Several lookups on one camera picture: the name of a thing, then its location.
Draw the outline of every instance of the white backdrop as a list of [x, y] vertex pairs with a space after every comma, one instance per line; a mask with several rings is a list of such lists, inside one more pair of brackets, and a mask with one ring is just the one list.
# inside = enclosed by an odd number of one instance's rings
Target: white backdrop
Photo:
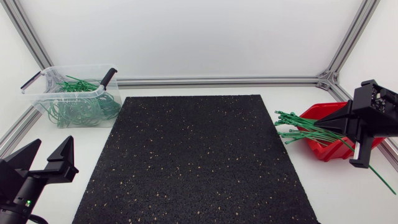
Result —
[[305, 75], [329, 65], [362, 0], [22, 0], [56, 65], [119, 77]]
[[340, 82], [352, 96], [365, 80], [398, 92], [398, 1], [382, 0], [341, 70]]
[[0, 34], [0, 95], [2, 96], [0, 137], [2, 137], [29, 107], [28, 101], [19, 99], [19, 88], [40, 71], [40, 68], [2, 6], [0, 6]]

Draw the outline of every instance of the green zip tie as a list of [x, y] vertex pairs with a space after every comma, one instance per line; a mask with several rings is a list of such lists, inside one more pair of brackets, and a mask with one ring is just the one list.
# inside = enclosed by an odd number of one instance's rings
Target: green zip tie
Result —
[[[80, 80], [71, 76], [72, 81], [57, 83], [58, 92], [87, 92], [95, 91], [98, 86], [91, 82], [96, 80]], [[38, 103], [48, 113], [49, 120], [60, 128], [69, 125], [96, 126], [101, 121], [117, 117], [121, 105], [115, 102], [108, 92], [94, 98], [45, 100]]]
[[[297, 116], [295, 113], [288, 114], [288, 113], [284, 113], [282, 111], [275, 111], [275, 113], [280, 114], [280, 116], [278, 117], [279, 120], [275, 122], [275, 126], [278, 126], [281, 124], [289, 124], [289, 125], [293, 125], [295, 127], [300, 127], [300, 128], [306, 129], [306, 131], [289, 130], [288, 133], [278, 132], [278, 134], [283, 138], [293, 138], [293, 140], [286, 141], [285, 144], [292, 143], [299, 139], [308, 138], [308, 139], [316, 141], [324, 146], [327, 146], [327, 144], [323, 143], [322, 141], [335, 142], [335, 141], [339, 140], [344, 145], [346, 145], [348, 148], [350, 148], [353, 152], [355, 151], [347, 142], [345, 142], [342, 139], [344, 137], [343, 135], [334, 133], [333, 131], [329, 131], [329, 130], [326, 130], [323, 128], [316, 127], [314, 125], [315, 122], [317, 121], [316, 119], [301, 118], [301, 117]], [[369, 168], [390, 189], [390, 191], [394, 195], [397, 195], [395, 190], [392, 189], [392, 187], [386, 182], [386, 180], [384, 180], [384, 178], [371, 165], [369, 165]]]

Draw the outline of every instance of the speckled rubber mat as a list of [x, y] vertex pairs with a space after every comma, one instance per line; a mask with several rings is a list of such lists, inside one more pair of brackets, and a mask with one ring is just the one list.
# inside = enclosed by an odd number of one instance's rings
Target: speckled rubber mat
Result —
[[165, 96], [126, 98], [73, 222], [317, 219], [259, 95]]

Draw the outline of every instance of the plastic bin handle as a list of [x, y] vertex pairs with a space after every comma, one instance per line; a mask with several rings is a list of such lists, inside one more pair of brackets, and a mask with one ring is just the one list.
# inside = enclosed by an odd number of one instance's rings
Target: plastic bin handle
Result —
[[111, 68], [109, 69], [109, 71], [107, 72], [107, 74], [105, 75], [105, 77], [102, 79], [101, 81], [101, 85], [104, 86], [104, 90], [106, 90], [106, 86], [108, 85], [109, 81], [111, 81], [113, 75], [118, 72], [116, 69]]
[[36, 80], [41, 72], [37, 72], [36, 75], [34, 75], [32, 78], [30, 78], [30, 80], [28, 80], [24, 85], [21, 86], [21, 90], [25, 90], [27, 87], [29, 87], [30, 84], [32, 84], [32, 82], [34, 80]]

